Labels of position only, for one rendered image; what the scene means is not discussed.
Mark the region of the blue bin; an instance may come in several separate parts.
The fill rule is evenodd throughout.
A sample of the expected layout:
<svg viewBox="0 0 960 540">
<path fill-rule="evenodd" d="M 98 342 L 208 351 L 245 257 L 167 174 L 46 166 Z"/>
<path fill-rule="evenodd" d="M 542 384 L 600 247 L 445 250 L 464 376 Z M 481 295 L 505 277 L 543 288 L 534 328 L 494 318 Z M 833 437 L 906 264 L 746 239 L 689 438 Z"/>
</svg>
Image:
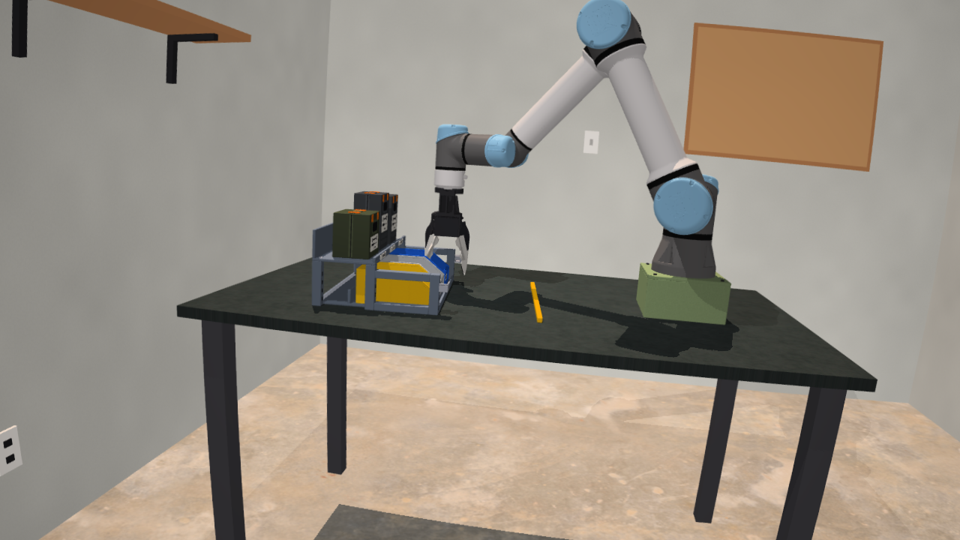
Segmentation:
<svg viewBox="0 0 960 540">
<path fill-rule="evenodd" d="M 428 256 L 425 256 L 425 250 L 419 250 L 419 249 L 397 248 L 393 250 L 393 252 L 389 253 L 388 255 L 426 257 L 426 259 L 428 259 Z M 431 261 L 437 268 L 439 268 L 441 272 L 445 273 L 445 284 L 447 284 L 447 281 L 449 280 L 449 265 L 447 265 L 445 261 L 440 259 L 435 254 L 432 255 L 428 260 Z"/>
</svg>

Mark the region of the dark grey tool case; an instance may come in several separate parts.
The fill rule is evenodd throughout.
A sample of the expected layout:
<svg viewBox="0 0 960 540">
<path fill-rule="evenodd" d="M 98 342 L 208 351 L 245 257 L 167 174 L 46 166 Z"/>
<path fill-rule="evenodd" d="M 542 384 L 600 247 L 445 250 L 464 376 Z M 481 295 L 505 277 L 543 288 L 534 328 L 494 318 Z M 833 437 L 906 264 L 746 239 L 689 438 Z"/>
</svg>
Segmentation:
<svg viewBox="0 0 960 540">
<path fill-rule="evenodd" d="M 388 239 L 389 194 L 378 191 L 354 193 L 354 209 L 379 211 L 379 250 L 385 248 Z"/>
<path fill-rule="evenodd" d="M 388 195 L 388 244 L 397 240 L 398 194 Z"/>
</svg>

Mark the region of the yellow vertical bar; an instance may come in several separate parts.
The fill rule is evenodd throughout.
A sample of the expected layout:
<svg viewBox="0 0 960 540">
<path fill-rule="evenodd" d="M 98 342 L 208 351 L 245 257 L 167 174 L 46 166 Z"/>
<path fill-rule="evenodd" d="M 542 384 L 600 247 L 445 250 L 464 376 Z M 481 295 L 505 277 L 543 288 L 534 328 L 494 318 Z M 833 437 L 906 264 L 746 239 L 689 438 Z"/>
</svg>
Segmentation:
<svg viewBox="0 0 960 540">
<path fill-rule="evenodd" d="M 537 323 L 542 323 L 541 305 L 539 305 L 539 299 L 538 299 L 538 296 L 537 296 L 537 289 L 536 289 L 536 286 L 535 286 L 534 281 L 531 281 L 530 286 L 531 286 L 531 291 L 532 291 L 532 303 L 534 303 L 535 314 L 537 314 Z"/>
</svg>

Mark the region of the olive green storage case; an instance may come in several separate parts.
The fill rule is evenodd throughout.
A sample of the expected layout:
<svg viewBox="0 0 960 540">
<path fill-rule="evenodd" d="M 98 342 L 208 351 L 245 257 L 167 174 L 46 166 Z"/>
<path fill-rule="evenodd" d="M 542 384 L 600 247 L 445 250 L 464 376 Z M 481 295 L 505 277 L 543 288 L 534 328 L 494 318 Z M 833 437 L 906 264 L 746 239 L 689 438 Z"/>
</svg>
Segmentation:
<svg viewBox="0 0 960 540">
<path fill-rule="evenodd" d="M 333 213 L 332 257 L 369 260 L 380 250 L 380 211 Z"/>
</svg>

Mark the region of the grey metal shelf rack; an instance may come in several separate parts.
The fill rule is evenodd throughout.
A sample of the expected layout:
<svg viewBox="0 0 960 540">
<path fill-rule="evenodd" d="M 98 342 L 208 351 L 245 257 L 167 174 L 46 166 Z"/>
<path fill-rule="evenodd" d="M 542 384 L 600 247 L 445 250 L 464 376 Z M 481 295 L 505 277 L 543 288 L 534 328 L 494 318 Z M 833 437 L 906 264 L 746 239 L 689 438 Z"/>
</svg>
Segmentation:
<svg viewBox="0 0 960 540">
<path fill-rule="evenodd" d="M 408 246 L 406 236 L 399 237 L 393 243 L 382 248 L 371 259 L 341 259 L 332 257 L 333 223 L 313 229 L 312 247 L 312 305 L 353 305 L 370 311 L 408 312 L 408 314 L 438 315 L 441 311 L 447 292 L 454 280 L 454 263 L 461 263 L 460 255 L 455 255 L 455 249 L 434 248 L 435 255 L 447 255 L 449 274 L 447 284 L 441 283 L 441 274 L 427 272 L 406 272 L 377 269 L 377 263 L 385 259 L 397 248 L 419 249 L 425 247 Z M 323 277 L 325 277 L 325 261 L 330 263 L 354 264 L 354 272 L 340 281 L 329 291 L 323 294 Z M 366 266 L 364 270 L 364 304 L 356 303 L 356 268 Z M 392 279 L 402 281 L 430 281 L 429 305 L 386 303 L 375 301 L 377 293 L 377 279 Z M 441 292 L 441 296 L 440 296 Z M 441 299 L 441 300 L 440 300 Z"/>
</svg>

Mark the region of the yellow open bin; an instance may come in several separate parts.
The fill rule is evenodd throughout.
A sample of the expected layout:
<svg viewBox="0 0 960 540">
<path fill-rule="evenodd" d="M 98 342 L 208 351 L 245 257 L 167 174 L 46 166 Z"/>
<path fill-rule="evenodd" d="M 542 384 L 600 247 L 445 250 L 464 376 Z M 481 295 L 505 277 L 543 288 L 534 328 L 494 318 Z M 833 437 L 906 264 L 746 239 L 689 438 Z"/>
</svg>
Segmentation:
<svg viewBox="0 0 960 540">
<path fill-rule="evenodd" d="M 379 261 L 377 269 L 427 272 L 420 265 Z M 430 281 L 376 279 L 375 302 L 429 305 Z M 356 268 L 355 303 L 365 303 L 365 266 Z"/>
</svg>

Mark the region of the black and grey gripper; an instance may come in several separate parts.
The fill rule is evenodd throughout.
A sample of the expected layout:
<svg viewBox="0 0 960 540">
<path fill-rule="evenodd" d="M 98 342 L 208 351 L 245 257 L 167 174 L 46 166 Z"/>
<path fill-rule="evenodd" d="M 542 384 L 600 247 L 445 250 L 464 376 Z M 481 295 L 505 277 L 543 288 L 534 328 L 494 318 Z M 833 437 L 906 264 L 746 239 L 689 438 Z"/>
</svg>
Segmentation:
<svg viewBox="0 0 960 540">
<path fill-rule="evenodd" d="M 456 212 L 455 194 L 464 194 L 464 189 L 445 189 L 435 187 L 435 194 L 439 194 L 439 211 L 431 213 L 431 226 L 425 232 L 424 255 L 430 259 L 434 255 L 433 250 L 439 241 L 438 236 L 457 237 L 456 245 L 460 250 L 460 260 L 462 260 L 463 274 L 467 270 L 467 259 L 469 259 L 470 233 L 462 213 Z M 434 230 L 435 228 L 435 230 Z"/>
</svg>

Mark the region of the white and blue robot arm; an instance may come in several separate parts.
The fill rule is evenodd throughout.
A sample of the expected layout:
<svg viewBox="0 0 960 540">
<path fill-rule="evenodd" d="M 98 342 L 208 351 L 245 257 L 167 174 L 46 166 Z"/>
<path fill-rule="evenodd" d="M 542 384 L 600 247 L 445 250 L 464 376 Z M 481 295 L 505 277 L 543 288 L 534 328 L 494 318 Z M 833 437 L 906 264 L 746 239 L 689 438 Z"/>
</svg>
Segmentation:
<svg viewBox="0 0 960 540">
<path fill-rule="evenodd" d="M 698 163 L 686 157 L 645 62 L 646 44 L 638 21 L 621 0 L 591 0 L 580 9 L 577 31 L 586 45 L 582 57 L 506 136 L 470 134 L 465 125 L 438 127 L 434 185 L 462 189 L 466 164 L 523 165 L 532 149 L 598 83 L 609 78 L 649 170 L 646 185 L 654 200 L 655 217 L 663 226 L 651 269 L 688 279 L 715 278 L 711 239 L 718 180 L 703 175 Z"/>
</svg>

